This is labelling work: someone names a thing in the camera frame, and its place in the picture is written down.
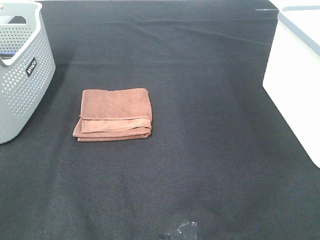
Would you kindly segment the black table cloth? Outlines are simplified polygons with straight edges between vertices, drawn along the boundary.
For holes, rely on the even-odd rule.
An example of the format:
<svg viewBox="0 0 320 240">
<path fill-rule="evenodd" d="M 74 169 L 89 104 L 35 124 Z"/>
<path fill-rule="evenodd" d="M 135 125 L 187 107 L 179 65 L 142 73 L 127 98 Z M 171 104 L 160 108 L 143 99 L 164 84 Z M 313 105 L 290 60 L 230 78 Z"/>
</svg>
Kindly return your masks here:
<svg viewBox="0 0 320 240">
<path fill-rule="evenodd" d="M 56 64 L 0 147 L 3 240 L 317 240 L 320 170 L 262 86 L 267 0 L 45 1 Z M 146 139 L 78 142 L 85 89 L 146 88 Z"/>
</svg>

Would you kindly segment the brown towel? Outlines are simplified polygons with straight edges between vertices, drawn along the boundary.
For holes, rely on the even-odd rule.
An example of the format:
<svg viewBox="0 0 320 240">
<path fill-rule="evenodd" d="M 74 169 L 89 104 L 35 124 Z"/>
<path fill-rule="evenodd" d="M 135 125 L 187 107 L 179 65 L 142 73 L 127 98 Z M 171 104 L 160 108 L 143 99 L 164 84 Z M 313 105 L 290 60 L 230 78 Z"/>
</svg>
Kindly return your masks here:
<svg viewBox="0 0 320 240">
<path fill-rule="evenodd" d="M 152 133 L 152 106 L 145 88 L 86 89 L 73 137 L 79 142 L 144 139 Z"/>
</svg>

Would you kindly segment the grey perforated plastic basket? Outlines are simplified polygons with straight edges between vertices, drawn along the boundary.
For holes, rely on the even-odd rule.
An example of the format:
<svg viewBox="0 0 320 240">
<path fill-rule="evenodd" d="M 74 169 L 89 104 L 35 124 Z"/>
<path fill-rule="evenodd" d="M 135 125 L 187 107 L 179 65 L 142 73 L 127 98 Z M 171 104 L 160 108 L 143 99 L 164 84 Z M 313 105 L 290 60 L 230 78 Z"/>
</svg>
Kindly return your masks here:
<svg viewBox="0 0 320 240">
<path fill-rule="evenodd" d="M 0 142 L 14 139 L 45 95 L 56 65 L 36 1 L 0 2 L 2 17 L 22 17 L 25 23 L 0 25 Z"/>
</svg>

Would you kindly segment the white box with grey rim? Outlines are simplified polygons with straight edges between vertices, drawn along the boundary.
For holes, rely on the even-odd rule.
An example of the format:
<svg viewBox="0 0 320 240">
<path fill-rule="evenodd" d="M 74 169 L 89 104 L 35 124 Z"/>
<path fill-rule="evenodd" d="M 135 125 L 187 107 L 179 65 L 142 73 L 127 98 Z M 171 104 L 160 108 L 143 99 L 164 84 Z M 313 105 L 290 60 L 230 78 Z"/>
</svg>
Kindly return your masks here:
<svg viewBox="0 0 320 240">
<path fill-rule="evenodd" d="M 320 2 L 279 9 L 262 86 L 320 165 Z"/>
</svg>

